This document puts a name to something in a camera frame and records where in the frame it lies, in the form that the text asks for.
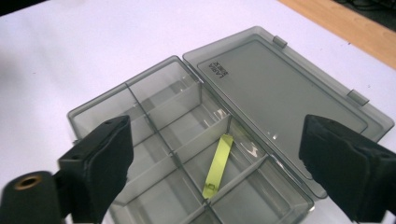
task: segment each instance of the compartment divider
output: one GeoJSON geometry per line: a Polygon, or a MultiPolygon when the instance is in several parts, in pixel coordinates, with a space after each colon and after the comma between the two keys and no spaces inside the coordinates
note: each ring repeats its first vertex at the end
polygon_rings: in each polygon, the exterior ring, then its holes
{"type": "Polygon", "coordinates": [[[210,113],[210,111],[206,108],[206,106],[204,106],[203,104],[201,104],[201,106],[207,112],[207,114],[210,116],[210,118],[214,119],[212,113],[210,113]]]}
{"type": "Polygon", "coordinates": [[[135,181],[127,183],[122,192],[116,197],[115,202],[125,206],[134,198],[163,180],[166,176],[175,171],[176,168],[175,162],[171,156],[166,157],[158,162],[157,165],[138,176],[135,181]]]}
{"type": "Polygon", "coordinates": [[[156,123],[157,130],[160,130],[200,105],[202,100],[201,96],[199,96],[201,94],[200,91],[201,85],[195,82],[186,90],[179,92],[149,111],[145,111],[145,113],[150,116],[151,120],[155,121],[153,122],[156,123]]]}
{"type": "MultiPolygon", "coordinates": [[[[195,187],[195,190],[197,191],[197,192],[201,192],[198,188],[197,188],[197,186],[194,184],[194,182],[192,181],[192,179],[191,179],[191,177],[189,176],[189,174],[186,172],[186,170],[185,170],[185,168],[184,168],[184,166],[183,166],[183,163],[180,161],[180,158],[178,157],[178,155],[176,154],[176,152],[174,152],[173,150],[172,150],[172,148],[170,148],[170,146],[166,143],[166,141],[165,141],[165,139],[163,138],[163,135],[161,134],[161,132],[159,131],[159,129],[156,127],[156,125],[155,125],[155,123],[152,121],[152,119],[150,118],[150,116],[149,116],[149,114],[147,113],[147,111],[145,110],[145,108],[140,104],[140,102],[137,100],[137,98],[136,98],[136,96],[134,95],[134,92],[128,87],[128,90],[129,90],[129,92],[132,94],[132,96],[136,99],[136,101],[137,101],[137,103],[138,103],[138,105],[140,106],[140,108],[142,109],[142,111],[143,111],[143,113],[146,115],[146,118],[148,119],[148,123],[149,123],[149,125],[150,125],[150,127],[153,129],[153,131],[154,131],[154,134],[158,134],[159,136],[160,136],[160,138],[161,138],[161,140],[162,140],[162,142],[165,144],[165,146],[169,149],[169,153],[168,153],[168,157],[167,158],[170,158],[171,160],[172,160],[172,162],[174,163],[174,165],[176,166],[176,168],[180,168],[181,169],[181,171],[182,172],[184,172],[184,174],[185,174],[185,176],[189,179],[189,181],[191,182],[191,184],[195,187]]],[[[143,173],[142,175],[140,175],[140,177],[143,177],[143,175],[148,175],[147,174],[147,172],[148,171],[146,171],[145,173],[143,173]]],[[[167,171],[167,170],[165,170],[165,172],[169,175],[169,173],[171,173],[172,172],[172,170],[171,171],[167,171]]],[[[151,181],[152,182],[152,184],[148,187],[148,188],[146,188],[146,189],[149,189],[151,186],[153,186],[155,183],[157,183],[157,182],[159,182],[159,181],[161,181],[161,179],[158,179],[158,178],[156,178],[156,181],[154,182],[154,181],[151,181]]],[[[117,202],[117,203],[121,203],[121,204],[124,204],[124,205],[126,205],[128,202],[130,202],[131,200],[133,200],[135,197],[137,197],[138,195],[140,195],[141,193],[143,193],[145,190],[139,190],[138,192],[136,192],[136,193],[132,193],[132,194],[130,194],[129,195],[129,197],[127,197],[129,200],[126,202],[126,201],[123,201],[123,198],[125,198],[126,197],[126,195],[121,195],[121,193],[120,193],[120,195],[116,198],[116,200],[115,200],[115,202],[117,202]]],[[[205,204],[205,199],[204,199],[204,197],[201,195],[201,200],[198,200],[199,202],[201,202],[201,204],[205,204]]]]}
{"type": "Polygon", "coordinates": [[[148,124],[150,125],[150,127],[153,129],[154,134],[158,134],[161,138],[161,140],[163,141],[163,143],[166,145],[166,147],[169,149],[169,154],[171,154],[172,156],[174,155],[172,148],[170,148],[170,146],[166,143],[165,139],[163,138],[163,135],[160,133],[160,131],[158,130],[158,128],[155,126],[154,122],[151,120],[150,116],[148,115],[147,111],[145,110],[145,108],[143,108],[143,106],[140,104],[140,102],[137,100],[136,96],[134,95],[134,92],[129,88],[129,86],[127,85],[127,88],[129,90],[129,92],[132,94],[132,96],[136,99],[138,105],[140,106],[140,108],[142,109],[143,113],[146,115],[146,118],[148,119],[148,124]]]}
{"type": "Polygon", "coordinates": [[[191,139],[188,144],[178,148],[175,152],[177,155],[179,155],[181,162],[184,163],[190,160],[192,157],[205,150],[214,142],[218,141],[221,135],[227,132],[227,123],[230,119],[231,117],[229,115],[226,118],[217,121],[204,132],[191,139]]]}
{"type": "Polygon", "coordinates": [[[184,218],[183,221],[180,222],[180,224],[189,224],[192,223],[196,218],[198,218],[198,216],[200,216],[201,214],[203,214],[205,211],[209,210],[210,212],[212,212],[212,214],[215,216],[215,218],[217,219],[217,221],[222,224],[223,222],[220,220],[219,216],[213,211],[213,209],[208,206],[207,204],[202,205],[201,207],[199,207],[195,212],[191,213],[188,217],[184,218]]]}
{"type": "MultiPolygon", "coordinates": [[[[184,170],[184,167],[183,166],[177,167],[174,172],[177,172],[177,171],[181,172],[182,176],[186,176],[188,178],[187,181],[189,181],[189,183],[186,183],[186,186],[190,190],[190,193],[192,194],[192,196],[194,196],[194,198],[200,203],[200,206],[202,206],[204,204],[204,202],[203,202],[204,198],[201,197],[200,198],[201,200],[199,198],[197,198],[197,197],[200,197],[201,194],[199,193],[199,191],[197,189],[191,189],[191,186],[194,188],[194,184],[192,183],[191,178],[187,175],[187,172],[184,170]]],[[[178,198],[180,198],[176,189],[172,189],[172,191],[175,193],[175,195],[178,198]]]]}
{"type": "MultiPolygon", "coordinates": [[[[262,178],[268,179],[267,177],[265,177],[265,174],[262,172],[262,170],[258,169],[258,172],[259,172],[260,175],[262,175],[262,178]]],[[[271,186],[271,188],[274,189],[274,191],[277,192],[277,194],[279,194],[279,196],[280,196],[285,202],[287,202],[288,200],[286,200],[286,199],[282,196],[282,193],[279,192],[279,190],[276,189],[276,187],[274,186],[274,184],[273,184],[272,182],[273,182],[273,181],[268,181],[268,184],[271,186]]]]}
{"type": "Polygon", "coordinates": [[[227,133],[230,132],[230,129],[231,129],[231,122],[232,122],[231,113],[229,114],[229,116],[230,116],[230,118],[228,119],[228,123],[227,123],[227,133]]]}
{"type": "Polygon", "coordinates": [[[213,198],[208,200],[208,202],[210,204],[216,203],[219,199],[222,198],[222,196],[224,196],[231,189],[233,189],[236,185],[238,185],[243,180],[245,180],[246,177],[248,177],[253,172],[255,172],[264,163],[264,161],[267,160],[267,158],[268,158],[268,155],[265,155],[262,158],[260,158],[258,161],[251,164],[245,171],[243,171],[241,174],[239,174],[234,180],[232,180],[230,183],[228,183],[222,189],[220,189],[219,192],[215,196],[213,196],[213,198]]]}

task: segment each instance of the black cable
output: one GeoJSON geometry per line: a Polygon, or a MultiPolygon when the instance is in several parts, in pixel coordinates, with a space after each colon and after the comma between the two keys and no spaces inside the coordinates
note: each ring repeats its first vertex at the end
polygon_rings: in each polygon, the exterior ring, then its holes
{"type": "Polygon", "coordinates": [[[32,5],[44,2],[46,0],[1,0],[0,1],[0,16],[7,15],[8,13],[30,7],[32,5]]]}
{"type": "Polygon", "coordinates": [[[334,2],[339,3],[339,4],[350,4],[354,8],[360,11],[378,11],[378,10],[387,10],[387,7],[382,6],[380,3],[383,0],[379,1],[378,3],[372,3],[372,4],[362,4],[362,3],[357,3],[356,0],[334,0],[334,2]]]}

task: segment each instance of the screw hole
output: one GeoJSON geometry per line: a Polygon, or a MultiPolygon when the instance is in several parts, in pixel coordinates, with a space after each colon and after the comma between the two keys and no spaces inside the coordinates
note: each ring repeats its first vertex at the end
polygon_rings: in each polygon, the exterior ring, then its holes
{"type": "Polygon", "coordinates": [[[81,158],[81,155],[79,154],[72,156],[72,160],[79,160],[79,158],[81,158]]]}
{"type": "Polygon", "coordinates": [[[41,181],[41,176],[39,175],[26,176],[24,179],[18,181],[15,184],[15,189],[17,190],[29,189],[37,185],[40,181],[41,181]]]}

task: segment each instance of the label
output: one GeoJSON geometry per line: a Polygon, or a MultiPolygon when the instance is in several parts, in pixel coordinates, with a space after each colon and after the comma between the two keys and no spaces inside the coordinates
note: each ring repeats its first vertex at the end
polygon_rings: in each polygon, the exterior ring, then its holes
{"type": "Polygon", "coordinates": [[[212,70],[212,72],[218,76],[219,78],[225,77],[228,75],[227,70],[219,62],[211,63],[209,65],[209,68],[212,70]]]}

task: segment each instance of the tackle box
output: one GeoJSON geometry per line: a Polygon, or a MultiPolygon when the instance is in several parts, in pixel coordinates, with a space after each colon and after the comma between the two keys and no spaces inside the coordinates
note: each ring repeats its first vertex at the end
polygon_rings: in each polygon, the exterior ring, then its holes
{"type": "Polygon", "coordinates": [[[307,114],[375,141],[393,126],[285,40],[252,27],[170,57],[68,117],[78,139],[131,118],[134,162],[109,209],[115,223],[298,223],[327,196],[298,157],[307,114]],[[205,199],[225,133],[233,144],[219,192],[205,199]]]}

